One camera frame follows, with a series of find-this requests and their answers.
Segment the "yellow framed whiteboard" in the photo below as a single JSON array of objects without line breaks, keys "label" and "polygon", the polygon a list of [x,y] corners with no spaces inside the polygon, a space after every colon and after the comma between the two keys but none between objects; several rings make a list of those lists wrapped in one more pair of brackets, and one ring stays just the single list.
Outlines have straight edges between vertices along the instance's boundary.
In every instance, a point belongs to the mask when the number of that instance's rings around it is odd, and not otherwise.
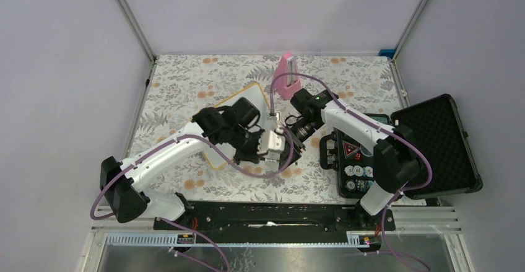
[{"label": "yellow framed whiteboard", "polygon": [[[259,110],[260,118],[258,125],[264,127],[267,121],[267,114],[269,113],[270,105],[269,100],[267,99],[264,90],[259,83],[254,82],[246,86],[244,89],[239,90],[235,94],[215,104],[214,107],[232,106],[240,98],[247,99],[254,105],[255,108]],[[227,161],[219,156],[218,153],[212,148],[204,150],[203,154],[209,166],[214,170],[221,169],[228,165]]]}]

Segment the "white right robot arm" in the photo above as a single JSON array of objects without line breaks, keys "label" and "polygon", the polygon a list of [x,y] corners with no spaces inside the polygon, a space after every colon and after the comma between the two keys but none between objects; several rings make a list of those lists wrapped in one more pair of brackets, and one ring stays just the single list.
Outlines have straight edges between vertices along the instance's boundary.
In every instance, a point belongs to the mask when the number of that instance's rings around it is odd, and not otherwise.
[{"label": "white right robot arm", "polygon": [[335,94],[324,90],[313,95],[300,89],[290,99],[301,115],[292,127],[300,141],[309,138],[322,126],[330,126],[356,140],[373,156],[373,184],[358,202],[355,222],[370,230],[380,221],[379,212],[394,201],[428,164],[425,156],[412,144],[411,129],[381,124],[347,105]]}]

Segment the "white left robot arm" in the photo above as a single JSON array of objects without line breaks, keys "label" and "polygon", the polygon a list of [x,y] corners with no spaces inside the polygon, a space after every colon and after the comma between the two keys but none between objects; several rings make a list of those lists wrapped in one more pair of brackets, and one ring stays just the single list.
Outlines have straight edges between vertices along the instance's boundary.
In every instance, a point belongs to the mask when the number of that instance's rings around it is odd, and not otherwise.
[{"label": "white left robot arm", "polygon": [[231,106],[203,108],[173,136],[134,157],[118,161],[109,156],[101,163],[96,202],[106,199],[111,215],[122,224],[148,213],[168,218],[177,229],[187,228],[192,213],[185,208],[181,195],[149,191],[149,184],[167,167],[208,148],[235,165],[232,157],[217,148],[219,144],[230,145],[243,160],[257,162],[263,130],[250,129],[260,117],[261,111],[242,97]]}]

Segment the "triangular all-in button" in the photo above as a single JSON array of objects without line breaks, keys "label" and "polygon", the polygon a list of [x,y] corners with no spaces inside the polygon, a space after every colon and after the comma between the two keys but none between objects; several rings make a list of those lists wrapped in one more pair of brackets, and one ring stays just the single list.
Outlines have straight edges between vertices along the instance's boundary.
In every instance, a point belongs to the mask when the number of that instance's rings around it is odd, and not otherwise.
[{"label": "triangular all-in button", "polygon": [[342,148],[344,152],[344,157],[346,159],[355,155],[360,149],[359,146],[352,144],[351,142],[344,141],[344,140],[342,141]]}]

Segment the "black mounting base plate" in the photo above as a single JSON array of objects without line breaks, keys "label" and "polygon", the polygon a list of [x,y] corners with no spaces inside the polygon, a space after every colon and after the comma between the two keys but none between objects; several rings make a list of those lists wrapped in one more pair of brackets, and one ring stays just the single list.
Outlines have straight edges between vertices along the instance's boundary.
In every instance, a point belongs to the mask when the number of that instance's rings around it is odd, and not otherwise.
[{"label": "black mounting base plate", "polygon": [[346,243],[348,232],[374,235],[396,229],[386,220],[348,204],[275,204],[192,201],[175,223],[216,243]]}]

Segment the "blue corner bracket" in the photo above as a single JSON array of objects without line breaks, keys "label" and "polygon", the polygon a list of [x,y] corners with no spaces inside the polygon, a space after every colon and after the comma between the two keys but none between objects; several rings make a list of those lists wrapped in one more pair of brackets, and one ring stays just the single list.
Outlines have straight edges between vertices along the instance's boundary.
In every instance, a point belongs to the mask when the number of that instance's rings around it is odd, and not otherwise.
[{"label": "blue corner bracket", "polygon": [[379,52],[378,52],[378,56],[381,56],[381,57],[387,57],[387,58],[394,58],[394,55],[396,54],[396,50],[395,49],[381,49]]}]

